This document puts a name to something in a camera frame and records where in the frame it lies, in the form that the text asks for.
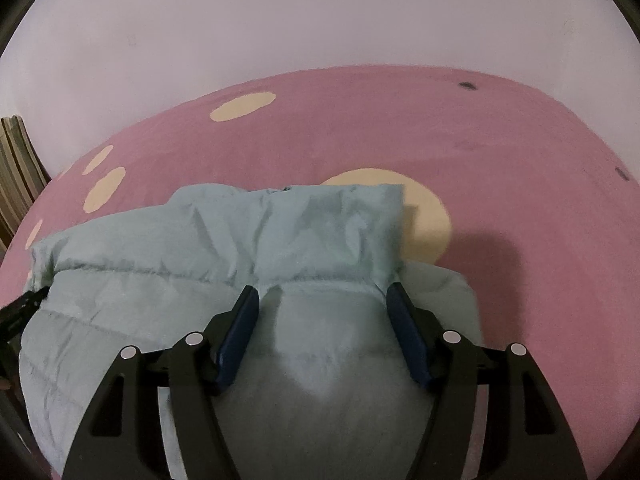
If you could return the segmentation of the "light blue puffer jacket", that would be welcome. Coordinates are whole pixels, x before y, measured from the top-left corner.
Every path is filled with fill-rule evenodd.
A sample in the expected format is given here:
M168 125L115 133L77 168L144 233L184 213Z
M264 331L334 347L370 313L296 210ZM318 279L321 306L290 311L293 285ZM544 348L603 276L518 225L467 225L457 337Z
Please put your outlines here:
M27 286L48 296L24 329L20 375L43 455L63 469L122 347L170 347L250 285L258 322L216 403L240 475L404 478L432 404L390 326L387 286L470 341L483 335L460 274L401 260L401 217L397 185L202 184L40 240Z

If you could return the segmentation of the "striped headboard cushion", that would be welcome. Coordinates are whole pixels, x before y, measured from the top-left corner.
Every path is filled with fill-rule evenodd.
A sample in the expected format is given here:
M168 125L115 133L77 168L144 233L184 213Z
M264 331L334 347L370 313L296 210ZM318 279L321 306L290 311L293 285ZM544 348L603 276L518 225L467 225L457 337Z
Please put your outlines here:
M23 118L2 117L0 124L1 255L51 178L30 142Z

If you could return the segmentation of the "pink dotted bed sheet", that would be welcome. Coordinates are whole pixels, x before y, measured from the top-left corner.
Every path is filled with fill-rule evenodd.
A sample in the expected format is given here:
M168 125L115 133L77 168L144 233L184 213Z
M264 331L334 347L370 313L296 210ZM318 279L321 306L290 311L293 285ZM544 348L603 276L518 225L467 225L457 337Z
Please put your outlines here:
M28 278L27 247L104 214L160 205L185 185L319 184L352 170L416 182L446 233L414 258L463 274L493 347L521 339L572 427L591 478L639 417L639 187L568 108L467 70L354 66L236 84L114 134L40 195L1 267L1 298Z

